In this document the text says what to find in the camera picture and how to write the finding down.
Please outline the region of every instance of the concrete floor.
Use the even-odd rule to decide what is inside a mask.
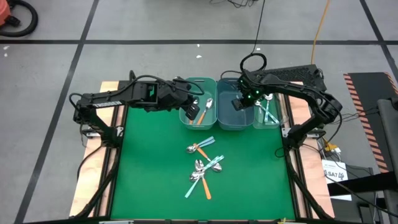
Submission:
[[[84,149],[65,93],[97,92],[103,80],[127,79],[130,69],[137,75],[165,79],[219,79],[221,72],[237,70],[253,48],[227,40],[255,38],[262,3],[236,9],[227,2],[209,4],[207,0],[28,2],[40,16],[37,30],[17,41],[0,37],[0,223],[68,218]],[[268,68],[310,63],[310,43],[325,3],[266,1],[260,40],[308,40],[300,45],[294,41],[258,45],[268,58]],[[398,2],[366,3],[384,40],[398,40]],[[15,9],[15,15],[29,19],[23,9]],[[117,45],[108,40],[136,41]],[[378,39],[359,0],[333,0],[319,40]],[[318,45],[315,62],[324,71],[328,92],[342,102],[343,113],[355,113],[343,73],[398,74],[393,74],[396,67],[386,60],[383,42],[336,43],[339,45]],[[398,46],[388,45],[387,49],[398,58]],[[248,68],[256,68],[256,62]],[[62,110],[56,110],[57,104]],[[327,127],[329,134],[334,128]],[[333,143],[343,150],[342,158],[348,164],[377,170],[358,120],[345,123]],[[43,164],[37,163],[38,157]]]

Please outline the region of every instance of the black floor line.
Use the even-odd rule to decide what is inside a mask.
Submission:
[[[79,44],[80,40],[0,40],[0,44]],[[254,44],[254,40],[84,40],[98,45]],[[264,45],[312,45],[313,40],[258,40]],[[398,45],[398,40],[318,40],[317,45]]]
[[[83,50],[84,40],[87,38],[87,34],[90,29],[90,25],[93,21],[94,14],[95,14],[96,8],[98,6],[98,1],[99,0],[94,0],[93,5],[90,9],[90,13],[88,15],[88,18],[87,18],[87,21],[85,24],[85,28],[83,29],[83,33],[81,34],[81,37],[80,37],[80,43],[78,44],[78,46],[76,48],[75,55],[73,56],[73,59],[72,59],[72,62],[71,62],[71,65],[70,65],[70,68],[68,71],[68,75],[65,79],[65,83],[63,84],[60,97],[58,99],[54,114],[53,114],[51,122],[50,122],[49,129],[47,130],[47,134],[45,135],[44,142],[43,142],[42,148],[40,150],[39,156],[37,158],[36,165],[34,167],[32,176],[30,177],[24,197],[23,197],[21,205],[18,209],[17,217],[14,222],[16,224],[20,224],[24,221],[30,201],[32,200],[32,196],[33,196],[34,190],[36,188],[37,181],[39,180],[40,173],[42,171],[45,158],[49,151],[49,147],[50,147],[51,140],[52,140],[54,132],[55,132],[55,128],[57,127],[58,120],[61,115],[62,107],[67,98],[68,90],[69,90],[70,84],[72,82],[73,75],[75,74],[76,66],[78,64],[78,61],[79,61],[79,58],[81,55],[81,51]]]
[[[372,13],[371,13],[368,5],[366,4],[366,1],[365,0],[360,0],[360,3],[362,5],[362,7],[363,7],[363,10],[365,11],[365,14],[366,14],[366,17],[369,20],[369,23],[371,24],[373,32],[374,32],[374,34],[377,37],[377,40],[380,41],[381,43],[386,43],[384,41],[384,39],[383,39],[383,36],[381,35],[381,32],[380,32],[379,28],[376,25],[376,21],[374,20],[374,18],[372,16]],[[398,80],[398,68],[397,68],[397,65],[396,65],[394,59],[392,58],[390,50],[388,49],[386,44],[381,44],[380,46],[381,46],[381,49],[382,49],[382,51],[384,53],[384,56],[386,57],[386,60],[387,60],[387,62],[389,64],[389,66],[390,66],[390,69],[391,69],[392,73],[394,74],[396,80]]]

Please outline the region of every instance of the utensil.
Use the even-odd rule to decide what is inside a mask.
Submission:
[[[197,185],[198,181],[200,178],[197,178],[197,180],[192,184],[191,188],[188,190],[188,192],[185,194],[185,198],[188,198],[189,195],[191,195],[192,190],[195,188],[195,186]]]
[[[221,160],[223,160],[224,159],[224,156],[216,156],[211,162],[209,162],[204,168],[203,168],[203,170],[204,171],[206,171],[207,169],[209,169],[209,167],[211,167],[211,166],[213,166],[214,164],[216,164],[216,163],[218,163],[219,161],[221,161]],[[196,170],[196,168],[199,168],[200,167],[200,164],[198,164],[197,165],[197,162],[195,161],[195,170]],[[189,195],[192,193],[192,190],[195,188],[195,186],[197,185],[197,183],[198,183],[198,180],[200,179],[199,178],[199,175],[200,175],[201,173],[198,173],[198,172],[196,172],[196,171],[194,171],[192,174],[191,174],[191,176],[190,176],[190,180],[191,181],[194,181],[195,180],[195,182],[192,184],[192,186],[191,186],[191,188],[189,188],[189,190],[188,190],[188,192],[185,194],[185,198],[188,198],[189,197]]]
[[[210,191],[209,191],[209,188],[207,186],[206,179],[205,179],[205,165],[203,164],[203,162],[200,159],[199,159],[199,165],[200,165],[200,177],[201,177],[201,180],[203,182],[203,188],[205,188],[206,198],[208,200],[210,200],[211,199],[211,194],[210,194]]]
[[[208,146],[210,144],[213,144],[216,140],[214,139],[214,137],[210,137],[204,141],[202,141],[199,144],[193,144],[193,146],[188,146],[187,147],[187,153],[194,153],[196,150],[198,152],[200,152],[200,154],[207,159],[207,161],[211,161],[211,159],[206,155],[206,153],[201,149],[201,147],[205,147]],[[215,164],[214,166],[211,167],[215,172],[221,172],[222,167],[219,163]]]
[[[206,100],[206,108],[203,111],[203,113],[201,114],[197,124],[201,124],[201,122],[203,121],[203,118],[205,118],[205,114],[206,114],[207,110],[209,110],[212,106],[213,106],[213,99],[212,98],[207,99]]]
[[[265,112],[265,115],[264,115],[264,122],[268,122],[268,116],[273,120],[273,123],[275,123],[275,124],[279,124],[279,121],[278,121],[278,119],[276,119],[269,111],[267,111],[267,109],[265,109],[262,105],[261,105],[261,102],[260,101],[256,101],[256,102],[254,102],[254,106],[258,106],[258,107],[260,107],[264,112]]]
[[[198,147],[205,147],[205,146],[208,146],[210,144],[213,144],[214,142],[216,142],[216,140],[212,136],[212,137],[200,142],[197,145],[198,145]],[[195,147],[195,146],[188,146],[187,147],[187,153],[194,153],[196,150],[197,150],[197,147]]]
[[[264,98],[267,100],[267,107],[266,107],[266,115],[264,117],[264,122],[268,121],[268,109],[269,109],[269,101],[272,100],[272,93],[271,94],[264,94]]]
[[[199,98],[195,98],[195,101],[193,102],[194,105],[197,105],[199,103]]]
[[[197,147],[197,151],[200,152],[201,155],[203,155],[204,158],[207,159],[207,161],[211,162],[211,159],[206,155],[205,152],[203,152],[203,150],[199,147]],[[214,166],[211,167],[212,170],[214,170],[215,172],[221,172],[222,168],[221,165],[219,163],[216,163]]]

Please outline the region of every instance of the clear plastic bin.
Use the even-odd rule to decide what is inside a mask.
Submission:
[[[262,100],[261,105],[266,109],[267,108],[267,100]],[[264,121],[264,117],[266,115],[265,111],[262,110],[259,106],[254,107],[254,122],[253,126],[257,129],[267,129],[267,128],[278,128],[283,121],[280,119],[280,108],[279,101],[276,99],[275,94],[272,97],[272,100],[269,101],[268,111],[271,115],[276,118],[277,123],[273,121],[273,119],[268,116],[268,121]]]

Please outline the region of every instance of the teal plastic bin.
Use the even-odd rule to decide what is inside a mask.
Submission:
[[[212,78],[205,78],[205,77],[191,77],[187,78],[191,82],[195,82],[198,84],[203,91],[205,92],[202,96],[195,96],[194,97],[199,99],[198,106],[200,111],[198,116],[193,121],[193,124],[190,124],[190,120],[185,116],[185,111],[180,109],[180,121],[187,127],[188,129],[192,130],[209,130],[217,121],[217,82]],[[195,85],[191,85],[192,88],[190,91],[200,92],[199,88]],[[202,115],[203,111],[206,108],[206,101],[207,99],[213,99],[213,106],[207,110],[205,117],[201,124],[197,124],[200,116]]]
[[[222,78],[217,83],[218,113],[220,127],[227,131],[242,131],[254,122],[254,108],[236,111],[232,100],[242,97],[237,88],[237,78]]]

